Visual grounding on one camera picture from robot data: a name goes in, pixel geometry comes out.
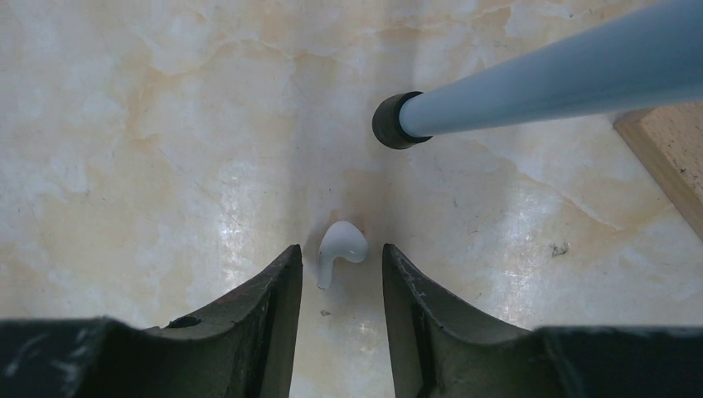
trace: tile floor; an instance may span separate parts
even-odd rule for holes
[[[292,396],[392,396],[393,242],[522,327],[703,325],[703,244],[608,116],[404,152],[370,131],[389,95],[642,5],[2,0],[0,316],[164,325],[300,243]],[[314,254],[338,219],[371,256],[321,291]]]

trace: screw hole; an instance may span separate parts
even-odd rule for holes
[[[171,321],[168,323],[168,326],[166,326],[166,329],[180,329],[180,328],[189,328],[191,326],[196,326],[197,324],[201,323],[202,321],[196,317],[180,317],[179,319],[176,319],[175,321]]]

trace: debris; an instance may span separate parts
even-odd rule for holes
[[[569,243],[564,241],[562,245],[557,245],[556,243],[552,243],[550,245],[551,249],[551,256],[556,257],[557,255],[565,255],[566,252],[569,251]]]

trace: white earbud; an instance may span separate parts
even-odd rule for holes
[[[351,222],[337,221],[332,224],[320,244],[318,287],[327,289],[332,284],[334,259],[342,257],[352,263],[361,263],[368,251],[366,238]]]

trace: marble floor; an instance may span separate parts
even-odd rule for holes
[[[703,243],[611,116],[402,152],[371,135],[390,95],[642,5],[2,0],[0,316],[164,325],[300,243],[291,395],[393,396],[380,267],[392,242],[522,327],[703,325]],[[371,255],[342,261],[322,291],[315,253],[341,219]]]

